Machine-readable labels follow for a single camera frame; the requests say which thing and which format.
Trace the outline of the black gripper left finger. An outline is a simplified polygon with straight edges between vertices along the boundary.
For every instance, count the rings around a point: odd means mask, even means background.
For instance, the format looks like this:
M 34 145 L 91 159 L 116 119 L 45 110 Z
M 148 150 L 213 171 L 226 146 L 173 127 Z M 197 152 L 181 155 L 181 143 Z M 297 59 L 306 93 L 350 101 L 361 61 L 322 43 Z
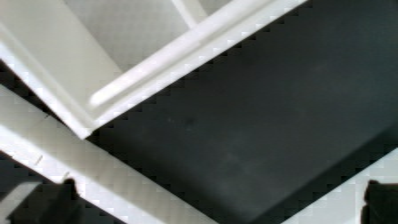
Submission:
M 0 224 L 84 224 L 75 180 L 23 182 L 0 200 Z

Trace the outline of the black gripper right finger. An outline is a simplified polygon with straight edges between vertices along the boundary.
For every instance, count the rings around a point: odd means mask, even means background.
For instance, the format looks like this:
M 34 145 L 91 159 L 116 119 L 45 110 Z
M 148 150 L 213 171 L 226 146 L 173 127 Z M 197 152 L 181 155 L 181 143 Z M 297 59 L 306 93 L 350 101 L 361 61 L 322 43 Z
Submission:
M 361 224 L 398 224 L 398 184 L 372 180 L 364 192 Z

